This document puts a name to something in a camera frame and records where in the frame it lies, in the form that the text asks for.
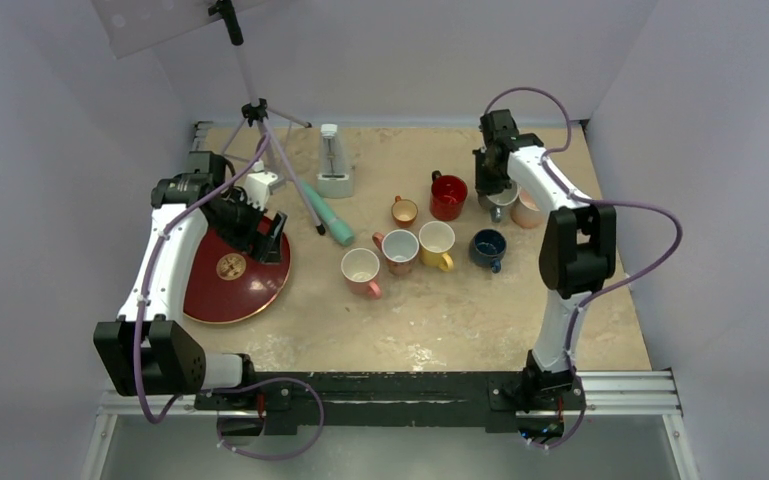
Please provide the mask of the red mug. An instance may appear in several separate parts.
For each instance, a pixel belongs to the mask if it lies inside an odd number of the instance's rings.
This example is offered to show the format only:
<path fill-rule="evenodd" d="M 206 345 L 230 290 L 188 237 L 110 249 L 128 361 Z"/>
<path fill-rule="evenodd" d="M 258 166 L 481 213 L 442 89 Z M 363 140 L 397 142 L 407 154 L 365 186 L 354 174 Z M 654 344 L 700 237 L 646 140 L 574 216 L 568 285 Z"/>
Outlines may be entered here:
<path fill-rule="evenodd" d="M 431 174 L 430 212 L 438 220 L 457 219 L 468 197 L 468 187 L 458 176 L 444 175 L 439 170 Z"/>

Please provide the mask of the dark grey mug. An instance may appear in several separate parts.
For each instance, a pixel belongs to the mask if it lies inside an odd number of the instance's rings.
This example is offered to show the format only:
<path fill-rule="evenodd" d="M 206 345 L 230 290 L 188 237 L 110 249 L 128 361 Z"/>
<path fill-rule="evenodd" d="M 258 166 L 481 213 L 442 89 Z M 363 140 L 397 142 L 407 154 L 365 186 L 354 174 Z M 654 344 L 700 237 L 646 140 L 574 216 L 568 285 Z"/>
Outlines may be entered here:
<path fill-rule="evenodd" d="M 513 185 L 497 194 L 481 194 L 478 196 L 478 202 L 488 212 L 493 223 L 500 223 L 503 215 L 518 202 L 520 192 L 520 187 Z"/>

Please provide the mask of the light pink mug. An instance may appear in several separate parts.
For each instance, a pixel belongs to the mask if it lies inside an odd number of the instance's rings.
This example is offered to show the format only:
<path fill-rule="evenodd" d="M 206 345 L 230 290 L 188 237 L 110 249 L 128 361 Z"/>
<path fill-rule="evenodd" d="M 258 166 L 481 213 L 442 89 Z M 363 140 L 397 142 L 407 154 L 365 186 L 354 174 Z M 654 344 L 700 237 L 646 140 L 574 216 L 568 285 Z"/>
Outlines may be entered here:
<path fill-rule="evenodd" d="M 545 215 L 525 190 L 520 190 L 516 202 L 510 209 L 511 220 L 523 229 L 534 229 L 545 221 Z"/>

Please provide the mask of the blue white mug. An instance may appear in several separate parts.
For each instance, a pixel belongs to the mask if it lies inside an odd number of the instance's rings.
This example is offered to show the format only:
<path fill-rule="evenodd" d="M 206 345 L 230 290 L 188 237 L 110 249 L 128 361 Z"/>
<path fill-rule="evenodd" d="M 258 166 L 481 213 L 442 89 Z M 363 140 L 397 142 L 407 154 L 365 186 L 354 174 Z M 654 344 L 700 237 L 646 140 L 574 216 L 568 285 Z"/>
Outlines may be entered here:
<path fill-rule="evenodd" d="M 502 270 L 506 249 L 507 241 L 499 231 L 482 229 L 472 237 L 468 254 L 473 264 L 498 274 Z"/>

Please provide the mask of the yellow mug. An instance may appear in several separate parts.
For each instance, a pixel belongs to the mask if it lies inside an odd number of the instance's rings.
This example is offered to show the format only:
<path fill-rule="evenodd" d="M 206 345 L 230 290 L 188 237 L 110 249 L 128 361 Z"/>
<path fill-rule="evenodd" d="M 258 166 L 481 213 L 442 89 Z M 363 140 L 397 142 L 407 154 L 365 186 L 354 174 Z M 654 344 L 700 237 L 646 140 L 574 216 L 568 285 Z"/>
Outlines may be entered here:
<path fill-rule="evenodd" d="M 424 224 L 418 235 L 420 243 L 420 261 L 433 268 L 450 272 L 454 268 L 451 250 L 456 242 L 456 235 L 450 225 L 442 221 L 430 221 Z"/>

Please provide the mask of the small orange mug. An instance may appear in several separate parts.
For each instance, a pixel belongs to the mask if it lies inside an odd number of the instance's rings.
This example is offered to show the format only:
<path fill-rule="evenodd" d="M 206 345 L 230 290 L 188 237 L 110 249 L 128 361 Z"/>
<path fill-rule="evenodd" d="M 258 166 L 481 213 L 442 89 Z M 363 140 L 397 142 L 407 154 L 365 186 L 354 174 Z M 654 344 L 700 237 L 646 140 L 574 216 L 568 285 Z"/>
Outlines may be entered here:
<path fill-rule="evenodd" d="M 391 218 L 400 229 L 410 228 L 417 219 L 419 209 L 410 199 L 396 196 L 391 206 Z"/>

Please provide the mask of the salmon mug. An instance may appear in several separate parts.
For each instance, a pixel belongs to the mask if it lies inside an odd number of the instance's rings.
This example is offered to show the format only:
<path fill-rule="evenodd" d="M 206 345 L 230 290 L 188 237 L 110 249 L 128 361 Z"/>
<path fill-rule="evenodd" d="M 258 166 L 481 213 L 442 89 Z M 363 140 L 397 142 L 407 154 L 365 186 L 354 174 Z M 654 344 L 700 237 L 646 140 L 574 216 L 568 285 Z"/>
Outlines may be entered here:
<path fill-rule="evenodd" d="M 414 233 L 406 229 L 392 230 L 387 234 L 376 232 L 372 241 L 384 255 L 391 274 L 405 276 L 412 271 L 420 252 L 420 243 Z"/>

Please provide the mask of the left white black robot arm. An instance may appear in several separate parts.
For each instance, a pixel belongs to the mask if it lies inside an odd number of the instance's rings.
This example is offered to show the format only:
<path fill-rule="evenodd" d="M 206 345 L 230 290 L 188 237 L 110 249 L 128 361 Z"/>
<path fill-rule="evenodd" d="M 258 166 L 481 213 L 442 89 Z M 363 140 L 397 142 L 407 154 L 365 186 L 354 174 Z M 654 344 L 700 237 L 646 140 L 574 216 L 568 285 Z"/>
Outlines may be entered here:
<path fill-rule="evenodd" d="M 150 195 L 151 231 L 137 278 L 113 321 L 100 322 L 93 344 L 118 394 L 189 395 L 219 389 L 232 408 L 257 399 L 258 382 L 241 354 L 208 353 L 181 326 L 187 284 L 203 238 L 215 233 L 235 254 L 276 266 L 287 216 L 266 213 L 277 174 L 250 163 L 243 184 L 227 177 L 228 160 L 192 151 L 188 170 L 158 181 Z"/>

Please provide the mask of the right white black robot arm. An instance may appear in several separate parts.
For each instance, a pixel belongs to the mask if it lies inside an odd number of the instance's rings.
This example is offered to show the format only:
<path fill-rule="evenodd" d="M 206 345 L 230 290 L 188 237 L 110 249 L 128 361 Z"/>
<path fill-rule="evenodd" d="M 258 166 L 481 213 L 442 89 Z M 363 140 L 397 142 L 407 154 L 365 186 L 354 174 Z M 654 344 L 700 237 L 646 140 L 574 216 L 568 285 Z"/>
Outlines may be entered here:
<path fill-rule="evenodd" d="M 579 194 L 552 161 L 551 150 L 536 135 L 520 132 L 509 110 L 483 114 L 479 129 L 484 145 L 473 153 L 477 193 L 498 195 L 518 186 L 547 216 L 538 258 L 547 305 L 521 381 L 524 399 L 544 407 L 571 389 L 577 323 L 587 298 L 615 273 L 616 211 Z"/>

